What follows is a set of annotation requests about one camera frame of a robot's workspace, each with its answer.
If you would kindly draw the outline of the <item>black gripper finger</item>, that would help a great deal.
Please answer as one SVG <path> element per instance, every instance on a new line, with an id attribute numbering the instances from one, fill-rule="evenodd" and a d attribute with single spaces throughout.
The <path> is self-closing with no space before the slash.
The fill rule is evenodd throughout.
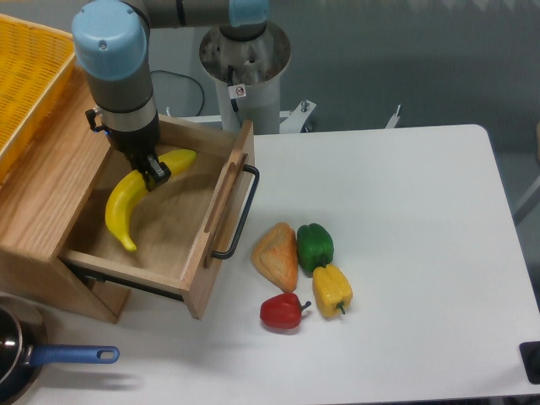
<path id="1" fill-rule="evenodd" d="M 146 166 L 145 166 L 145 158 L 140 155 L 128 155 L 127 160 L 130 163 L 130 166 L 133 170 L 138 172 L 140 176 L 145 176 L 146 174 Z"/>
<path id="2" fill-rule="evenodd" d="M 154 155 L 148 155 L 143 162 L 142 177 L 147 191 L 163 186 L 171 177 L 171 171 L 164 162 Z"/>

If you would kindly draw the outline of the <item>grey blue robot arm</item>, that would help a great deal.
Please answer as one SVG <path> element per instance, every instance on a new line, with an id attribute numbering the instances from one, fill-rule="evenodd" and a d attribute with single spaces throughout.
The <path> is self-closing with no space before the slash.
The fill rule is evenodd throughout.
<path id="1" fill-rule="evenodd" d="M 268 13 L 267 1 L 92 1 L 75 15 L 75 52 L 95 102 L 85 113 L 89 127 L 105 133 L 147 190 L 171 176 L 155 151 L 160 129 L 149 67 L 151 30 L 259 28 Z"/>

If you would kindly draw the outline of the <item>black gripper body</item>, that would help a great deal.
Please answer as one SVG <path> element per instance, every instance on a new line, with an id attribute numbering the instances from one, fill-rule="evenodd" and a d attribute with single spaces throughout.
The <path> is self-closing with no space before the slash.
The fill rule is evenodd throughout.
<path id="1" fill-rule="evenodd" d="M 155 146 L 159 140 L 159 118 L 154 114 L 154 118 L 147 124 L 137 124 L 134 130 L 122 131 L 108 127 L 104 122 L 99 126 L 96 124 L 98 116 L 96 109 L 90 109 L 85 112 L 89 127 L 93 132 L 104 131 L 111 146 L 117 151 L 123 153 L 126 158 L 128 155 L 140 155 L 146 158 L 148 155 L 154 155 Z"/>

